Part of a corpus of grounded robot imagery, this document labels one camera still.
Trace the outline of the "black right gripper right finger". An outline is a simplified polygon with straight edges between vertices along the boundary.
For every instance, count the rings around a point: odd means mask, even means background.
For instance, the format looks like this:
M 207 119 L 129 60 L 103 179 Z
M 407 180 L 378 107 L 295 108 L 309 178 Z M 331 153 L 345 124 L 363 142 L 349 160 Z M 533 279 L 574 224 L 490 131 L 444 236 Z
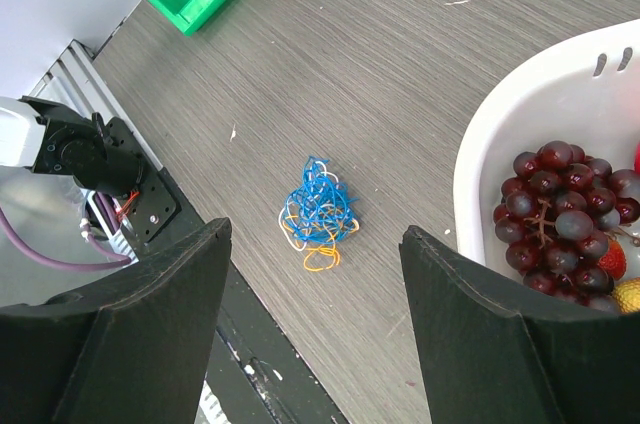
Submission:
M 635 423 L 639 317 L 550 297 L 417 226 L 399 247 L 435 423 Z

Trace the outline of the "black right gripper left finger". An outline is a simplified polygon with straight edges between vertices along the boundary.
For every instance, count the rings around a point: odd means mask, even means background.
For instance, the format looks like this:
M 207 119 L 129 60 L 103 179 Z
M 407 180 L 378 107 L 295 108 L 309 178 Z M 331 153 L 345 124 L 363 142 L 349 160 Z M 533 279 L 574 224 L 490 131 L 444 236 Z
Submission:
M 1 311 L 5 423 L 191 423 L 230 264 L 218 218 L 41 305 Z

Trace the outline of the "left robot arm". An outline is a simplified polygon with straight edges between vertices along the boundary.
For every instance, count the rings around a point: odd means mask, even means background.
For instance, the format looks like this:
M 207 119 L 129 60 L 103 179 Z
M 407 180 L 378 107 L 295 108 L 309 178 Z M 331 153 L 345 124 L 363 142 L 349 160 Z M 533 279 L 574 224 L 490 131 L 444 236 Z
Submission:
M 148 164 L 124 122 L 89 118 L 58 102 L 1 99 L 1 165 L 70 176 L 87 190 L 123 197 L 138 189 Z

